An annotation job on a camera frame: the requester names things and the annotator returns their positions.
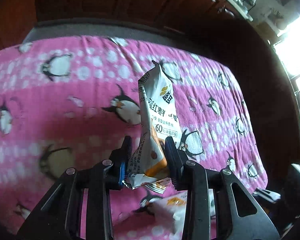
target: cabinet handle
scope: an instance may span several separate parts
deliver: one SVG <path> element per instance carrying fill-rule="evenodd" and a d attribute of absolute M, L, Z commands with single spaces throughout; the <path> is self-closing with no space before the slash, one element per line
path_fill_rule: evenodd
<path fill-rule="evenodd" d="M 226 7 L 224 5 L 219 7 L 218 10 L 217 10 L 217 13 L 222 13 L 222 11 L 225 10 L 225 8 Z"/>

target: snack package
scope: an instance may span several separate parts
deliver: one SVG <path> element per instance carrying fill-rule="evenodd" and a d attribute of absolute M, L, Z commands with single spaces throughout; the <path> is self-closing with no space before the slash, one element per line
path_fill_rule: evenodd
<path fill-rule="evenodd" d="M 209 189 L 210 217 L 216 214 L 213 189 Z M 173 234 L 183 231 L 186 216 L 187 191 L 163 198 L 151 203 L 149 211 L 154 214 L 158 224 L 165 227 Z"/>
<path fill-rule="evenodd" d="M 148 188 L 163 193 L 169 176 L 169 169 L 163 150 L 167 136 L 172 136 L 179 147 L 181 129 L 176 114 L 172 82 L 155 62 L 154 68 L 138 81 L 142 133 L 139 147 L 128 161 L 127 187 Z"/>

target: pink cloth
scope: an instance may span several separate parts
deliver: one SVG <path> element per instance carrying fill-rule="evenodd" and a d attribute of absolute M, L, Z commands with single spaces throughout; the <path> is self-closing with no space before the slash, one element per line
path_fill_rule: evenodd
<path fill-rule="evenodd" d="M 189 157 L 207 169 L 229 167 L 250 192 L 266 187 L 239 84 L 220 63 L 148 42 L 91 36 L 22 48 L 0 51 L 0 221 L 9 231 L 24 221 L 20 205 L 32 210 L 53 183 L 38 165 L 47 146 L 65 147 L 79 170 L 107 158 L 125 135 L 136 149 L 138 116 L 125 120 L 102 107 L 114 105 L 120 87 L 138 103 L 138 79 L 153 59 L 166 63 L 184 137 L 196 131 L 183 144 Z M 170 184 L 161 197 L 173 194 Z M 146 195 L 143 187 L 111 192 L 116 238 L 178 239 L 147 212 L 134 212 Z"/>

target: silver metal object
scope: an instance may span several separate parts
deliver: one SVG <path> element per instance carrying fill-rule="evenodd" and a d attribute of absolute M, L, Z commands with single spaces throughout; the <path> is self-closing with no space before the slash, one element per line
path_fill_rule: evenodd
<path fill-rule="evenodd" d="M 187 160 L 187 161 L 186 161 L 186 164 L 187 164 L 188 166 L 195 166 L 195 161 Z"/>
<path fill-rule="evenodd" d="M 74 168 L 69 168 L 69 169 L 67 169 L 66 173 L 67 173 L 68 175 L 72 175 L 72 174 L 75 173 L 75 169 L 74 169 Z"/>
<path fill-rule="evenodd" d="M 229 170 L 229 169 L 223 169 L 223 170 L 222 170 L 222 173 L 223 173 L 224 175 L 230 175 L 232 172 L 231 172 L 231 170 Z"/>
<path fill-rule="evenodd" d="M 103 164 L 104 166 L 109 166 L 109 165 L 112 164 L 112 161 L 107 159 L 107 160 L 104 160 L 104 161 L 102 162 L 102 164 Z"/>
<path fill-rule="evenodd" d="M 217 13 L 222 13 L 222 11 L 226 8 L 226 6 L 221 6 L 218 8 Z"/>

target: white wall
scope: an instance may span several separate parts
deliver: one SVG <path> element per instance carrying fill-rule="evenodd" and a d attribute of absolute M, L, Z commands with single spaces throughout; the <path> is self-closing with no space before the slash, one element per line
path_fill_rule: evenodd
<path fill-rule="evenodd" d="M 287 24 L 293 22 L 299 16 L 297 13 L 296 2 L 293 0 L 288 2 L 285 6 L 282 6 L 276 0 L 256 0 L 256 5 L 251 9 L 249 14 L 252 16 L 253 21 L 260 23 L 265 20 L 264 14 L 271 8 L 279 10 L 283 14 Z"/>

